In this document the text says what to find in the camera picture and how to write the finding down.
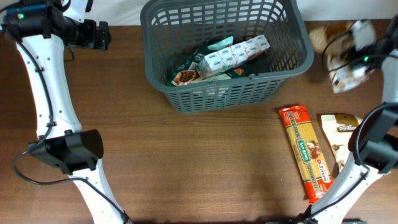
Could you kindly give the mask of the beige nut bag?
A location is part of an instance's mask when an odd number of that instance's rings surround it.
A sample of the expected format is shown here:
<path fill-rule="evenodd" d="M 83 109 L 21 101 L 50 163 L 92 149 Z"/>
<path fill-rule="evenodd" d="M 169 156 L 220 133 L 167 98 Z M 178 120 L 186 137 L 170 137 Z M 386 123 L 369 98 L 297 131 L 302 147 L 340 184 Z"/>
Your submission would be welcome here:
<path fill-rule="evenodd" d="M 355 65 L 353 60 L 376 41 L 376 31 L 369 20 L 321 26 L 309 32 L 313 49 L 321 55 L 321 65 L 328 72 L 334 93 L 356 88 L 367 81 L 372 70 Z"/>

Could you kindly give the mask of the green snack bag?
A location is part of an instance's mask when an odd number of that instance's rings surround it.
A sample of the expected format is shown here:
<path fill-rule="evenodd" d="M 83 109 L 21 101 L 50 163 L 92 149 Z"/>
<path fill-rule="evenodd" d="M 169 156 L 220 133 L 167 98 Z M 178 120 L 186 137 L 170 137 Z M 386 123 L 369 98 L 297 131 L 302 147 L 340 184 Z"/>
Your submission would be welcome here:
<path fill-rule="evenodd" d="M 168 86 L 183 86 L 201 82 L 212 82 L 215 80 L 230 80 L 234 78 L 247 77 L 252 74 L 252 67 L 243 64 L 240 67 L 202 80 L 199 76 L 197 65 L 203 60 L 204 56 L 215 52 L 207 48 L 207 43 L 208 40 L 204 41 L 202 46 L 198 48 L 183 65 L 178 67 L 177 71 L 174 72 L 167 81 Z"/>

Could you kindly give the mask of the white tissue pack row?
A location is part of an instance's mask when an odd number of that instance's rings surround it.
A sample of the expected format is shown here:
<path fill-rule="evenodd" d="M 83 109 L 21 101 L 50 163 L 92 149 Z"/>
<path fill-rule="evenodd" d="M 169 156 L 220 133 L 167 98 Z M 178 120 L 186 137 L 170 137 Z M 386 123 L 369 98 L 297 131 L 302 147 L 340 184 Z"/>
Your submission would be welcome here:
<path fill-rule="evenodd" d="M 199 76 L 204 80 L 213 75 L 237 68 L 264 53 L 270 47 L 270 43 L 262 34 L 210 53 L 197 65 Z"/>

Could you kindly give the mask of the teal wet wipes pack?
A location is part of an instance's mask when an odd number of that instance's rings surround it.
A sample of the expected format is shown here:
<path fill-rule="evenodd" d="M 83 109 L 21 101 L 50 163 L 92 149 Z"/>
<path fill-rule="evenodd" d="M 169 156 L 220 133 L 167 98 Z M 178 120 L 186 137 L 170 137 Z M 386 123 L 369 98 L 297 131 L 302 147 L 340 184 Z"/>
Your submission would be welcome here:
<path fill-rule="evenodd" d="M 229 47 L 234 43 L 234 37 L 229 36 L 225 39 L 212 39 L 207 43 L 207 48 L 212 51 L 219 51 L 223 48 Z"/>

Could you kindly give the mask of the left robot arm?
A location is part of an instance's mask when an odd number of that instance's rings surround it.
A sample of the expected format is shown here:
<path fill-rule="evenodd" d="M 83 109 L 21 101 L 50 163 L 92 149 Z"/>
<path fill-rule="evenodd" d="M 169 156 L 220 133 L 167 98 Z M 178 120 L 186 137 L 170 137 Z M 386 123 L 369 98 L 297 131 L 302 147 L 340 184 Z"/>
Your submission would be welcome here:
<path fill-rule="evenodd" d="M 103 170 L 100 133 L 83 130 L 65 75 L 65 49 L 106 50 L 105 21 L 86 19 L 91 1 L 18 1 L 1 9 L 1 29 L 24 61 L 37 113 L 37 140 L 26 154 L 58 168 L 80 191 L 95 223 L 131 223 L 118 204 Z"/>

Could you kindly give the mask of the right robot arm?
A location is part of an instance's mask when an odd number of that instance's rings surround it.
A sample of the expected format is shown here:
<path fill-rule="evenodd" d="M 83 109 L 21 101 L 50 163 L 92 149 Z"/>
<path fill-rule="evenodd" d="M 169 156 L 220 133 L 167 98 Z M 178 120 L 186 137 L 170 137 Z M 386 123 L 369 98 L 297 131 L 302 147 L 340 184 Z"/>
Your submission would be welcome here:
<path fill-rule="evenodd" d="M 347 75 L 380 69 L 382 103 L 370 111 L 348 141 L 348 159 L 327 193 L 297 223 L 342 223 L 350 208 L 375 181 L 397 168 L 397 18 L 380 39 L 369 20 L 358 20 L 334 36 L 322 52 L 328 73 Z"/>

